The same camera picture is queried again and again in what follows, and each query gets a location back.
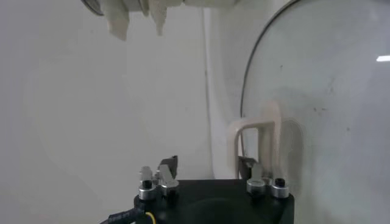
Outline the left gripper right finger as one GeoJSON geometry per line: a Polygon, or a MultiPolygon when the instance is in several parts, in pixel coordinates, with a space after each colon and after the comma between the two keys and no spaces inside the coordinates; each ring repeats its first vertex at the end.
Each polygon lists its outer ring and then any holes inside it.
{"type": "Polygon", "coordinates": [[[254,198],[270,194],[274,198],[288,198],[289,187],[286,180],[267,172],[262,163],[253,158],[239,156],[238,172],[246,181],[246,191],[254,198]]]}

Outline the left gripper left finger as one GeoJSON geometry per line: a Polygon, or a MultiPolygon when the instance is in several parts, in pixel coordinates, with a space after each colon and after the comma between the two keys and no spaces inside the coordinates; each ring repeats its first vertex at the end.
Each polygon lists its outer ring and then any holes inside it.
{"type": "Polygon", "coordinates": [[[178,156],[161,160],[155,173],[149,166],[140,170],[138,197],[140,200],[155,200],[157,194],[171,198],[178,194],[179,182],[176,180],[178,156]]]}

